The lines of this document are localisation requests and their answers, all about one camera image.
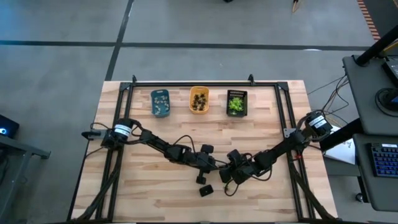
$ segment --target orange basket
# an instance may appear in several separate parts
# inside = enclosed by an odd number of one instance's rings
[[[204,95],[205,99],[205,105],[203,110],[199,110],[200,105],[198,103],[194,104],[195,102],[195,95],[199,97],[199,100],[201,101],[203,97],[201,95]],[[192,113],[194,114],[205,114],[209,110],[209,88],[205,86],[193,86],[191,88],[190,94],[189,94],[189,109],[191,110]]]

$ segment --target white paper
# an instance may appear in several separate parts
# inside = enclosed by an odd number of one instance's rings
[[[339,127],[332,125],[332,132],[339,130]],[[325,153],[326,157],[336,159],[338,161],[347,162],[355,165],[355,145],[353,139],[347,140],[329,150]]]

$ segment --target blue basket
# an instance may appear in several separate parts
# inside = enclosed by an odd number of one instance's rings
[[[157,118],[164,118],[170,114],[170,96],[167,90],[154,90],[152,98],[152,114]]]

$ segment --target black basket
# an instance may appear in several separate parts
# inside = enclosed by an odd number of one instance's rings
[[[235,97],[239,97],[243,100],[243,110],[235,111],[235,114],[232,114],[233,110],[229,108],[229,101]],[[248,115],[248,92],[247,91],[239,91],[239,90],[228,90],[227,98],[226,98],[226,114],[228,116],[234,116],[242,118]]]

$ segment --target aluminum frame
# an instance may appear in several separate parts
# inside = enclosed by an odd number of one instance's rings
[[[117,120],[120,117],[120,110],[121,110],[121,105],[122,105],[122,100],[123,100],[123,94],[125,91],[128,90],[128,96],[127,96],[127,101],[126,101],[126,108],[124,112],[124,117],[128,118],[129,117],[129,112],[131,109],[131,103],[132,103],[132,94],[134,91],[135,87],[173,87],[173,86],[196,86],[196,85],[202,85],[202,86],[268,86],[268,87],[273,87],[275,90],[275,97],[276,97],[276,102],[277,102],[277,107],[278,107],[278,112],[279,112],[279,119],[280,119],[280,125],[282,129],[282,135],[285,138],[283,134],[283,130],[287,128],[286,120],[285,120],[285,115],[284,115],[284,107],[282,104],[282,97],[280,92],[283,91],[285,98],[286,98],[286,104],[287,104],[287,111],[289,114],[289,119],[290,119],[290,125],[292,128],[296,127],[295,124],[295,118],[294,118],[294,112],[293,112],[293,106],[292,106],[292,101],[290,99],[290,93],[289,93],[289,86],[287,82],[255,82],[253,75],[250,75],[247,81],[217,81],[217,82],[203,82],[203,81],[192,81],[192,82],[137,82],[137,79],[135,76],[132,78],[132,82],[121,82],[119,86],[119,94],[118,94],[118,100],[116,103],[116,108],[115,108],[115,114],[114,114],[114,119],[113,119],[113,126],[116,124]],[[123,158],[123,150],[124,148],[122,147],[117,154],[116,158],[116,163],[121,166],[121,161]],[[103,187],[104,183],[108,180],[109,172],[111,169],[111,161],[112,161],[112,156],[113,156],[113,151],[108,150],[107,156],[106,156],[106,162],[104,166],[104,172],[103,172],[103,180],[101,187]],[[300,193],[299,193],[299,188],[297,186],[297,182],[295,179],[292,177],[293,175],[293,169],[295,169],[295,166],[292,165],[292,153],[288,152],[287,153],[287,161],[288,161],[288,166],[289,166],[289,174],[290,174],[290,181],[292,183],[292,192],[293,192],[293,198],[295,202],[295,209],[296,209],[296,214],[297,214],[297,220],[300,222],[301,220],[308,220],[308,218],[303,217],[303,210],[302,210],[302,204],[300,201]],[[300,176],[302,177],[303,181],[308,185],[308,177],[307,173],[305,171],[305,165],[304,165],[304,160],[303,157],[301,157],[298,160],[298,165],[299,165],[299,172]],[[70,211],[68,214],[67,221],[74,221],[71,220],[72,217],[72,211],[75,205],[75,200],[76,200],[76,195],[77,195],[77,190],[80,184],[80,177],[81,173],[83,171],[83,166],[84,166],[84,161],[81,166],[80,170],[80,175],[79,179],[75,188],[75,194],[72,199],[72,203],[70,206]],[[112,190],[111,190],[111,196],[110,196],[110,203],[109,203],[109,209],[108,209],[108,214],[106,215],[106,218],[102,217],[102,212],[103,212],[103,199],[101,200],[100,204],[98,205],[98,208],[96,209],[96,215],[94,220],[81,220],[82,223],[86,222],[95,222],[95,220],[98,220],[98,222],[112,222],[113,221],[113,215],[114,215],[114,207],[116,204],[116,196],[117,196],[117,191],[118,191],[118,182],[119,182],[119,175],[116,177],[115,181],[113,182],[112,185]],[[316,219],[315,218],[315,213],[313,209],[313,205],[310,203],[308,197],[304,195],[307,208],[308,208],[308,215],[309,215],[309,220]]]

